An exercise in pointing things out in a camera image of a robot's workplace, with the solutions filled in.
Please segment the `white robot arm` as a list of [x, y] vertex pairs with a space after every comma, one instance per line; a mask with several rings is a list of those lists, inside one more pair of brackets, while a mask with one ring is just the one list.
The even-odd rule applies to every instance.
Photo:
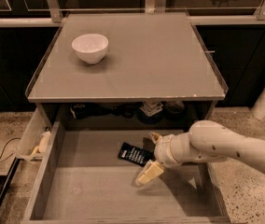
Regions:
[[205, 163], [232, 158], [265, 174], [265, 140], [233, 132], [211, 120], [199, 120], [187, 133], [150, 133], [155, 145], [155, 161], [149, 160], [135, 184], [144, 186], [160, 176], [164, 168], [181, 166], [183, 163]]

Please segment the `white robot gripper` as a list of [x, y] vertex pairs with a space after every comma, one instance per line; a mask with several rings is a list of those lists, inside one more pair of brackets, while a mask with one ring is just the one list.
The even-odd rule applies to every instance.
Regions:
[[180, 166], [188, 161], [188, 135], [150, 133], [155, 144], [154, 156], [157, 161], [149, 160], [136, 177], [135, 184], [139, 187], [146, 185], [164, 172], [164, 167]]

